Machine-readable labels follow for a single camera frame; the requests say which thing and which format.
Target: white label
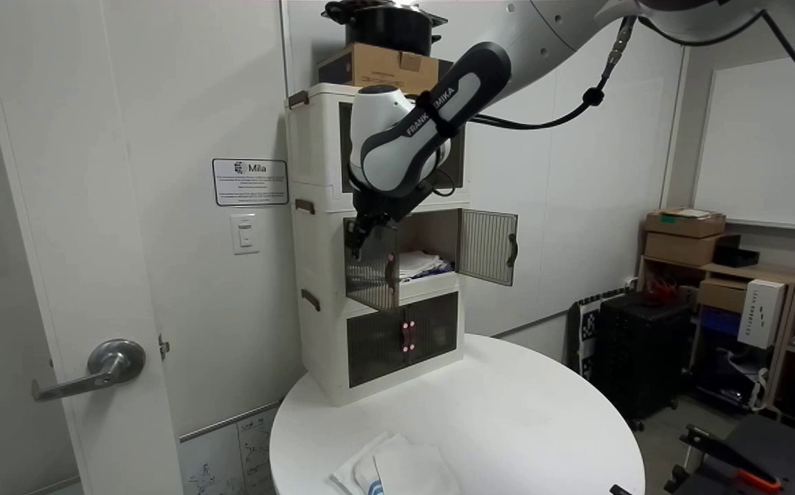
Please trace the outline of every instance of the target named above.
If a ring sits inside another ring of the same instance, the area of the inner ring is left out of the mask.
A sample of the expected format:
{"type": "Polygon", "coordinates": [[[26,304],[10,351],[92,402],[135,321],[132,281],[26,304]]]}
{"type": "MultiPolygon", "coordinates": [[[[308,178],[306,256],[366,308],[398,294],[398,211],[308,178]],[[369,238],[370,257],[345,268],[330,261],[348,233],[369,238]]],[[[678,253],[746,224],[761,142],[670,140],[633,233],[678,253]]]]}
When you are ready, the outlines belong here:
{"type": "Polygon", "coordinates": [[[211,158],[216,206],[285,204],[285,165],[255,158],[211,158]]]}

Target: silver door handle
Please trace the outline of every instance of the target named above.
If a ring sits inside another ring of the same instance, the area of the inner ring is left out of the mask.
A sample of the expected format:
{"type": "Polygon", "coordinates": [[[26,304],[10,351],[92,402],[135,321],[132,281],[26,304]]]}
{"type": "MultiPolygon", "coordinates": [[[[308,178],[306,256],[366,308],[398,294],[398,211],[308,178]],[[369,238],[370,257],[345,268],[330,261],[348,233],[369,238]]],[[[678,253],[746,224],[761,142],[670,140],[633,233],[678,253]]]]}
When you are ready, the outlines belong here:
{"type": "Polygon", "coordinates": [[[37,381],[32,378],[32,399],[36,402],[52,402],[62,395],[77,395],[98,387],[109,387],[117,381],[129,381],[139,376],[146,366],[146,351],[139,344],[127,338],[109,338],[98,344],[87,356],[87,376],[62,381],[47,391],[37,391],[37,381]]]}

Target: white tabletop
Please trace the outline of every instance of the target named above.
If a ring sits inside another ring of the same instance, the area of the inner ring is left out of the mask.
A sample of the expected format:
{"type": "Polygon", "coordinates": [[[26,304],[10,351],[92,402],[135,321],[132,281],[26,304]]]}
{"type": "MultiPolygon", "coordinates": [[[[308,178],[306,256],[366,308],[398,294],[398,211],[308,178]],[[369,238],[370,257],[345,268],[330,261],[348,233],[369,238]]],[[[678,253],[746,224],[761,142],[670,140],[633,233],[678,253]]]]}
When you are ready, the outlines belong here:
{"type": "Polygon", "coordinates": [[[336,495],[330,473],[381,432],[433,446],[465,495],[644,495],[637,443],[582,376],[531,349],[466,336],[458,362],[345,406],[301,376],[278,409],[279,495],[336,495]]]}

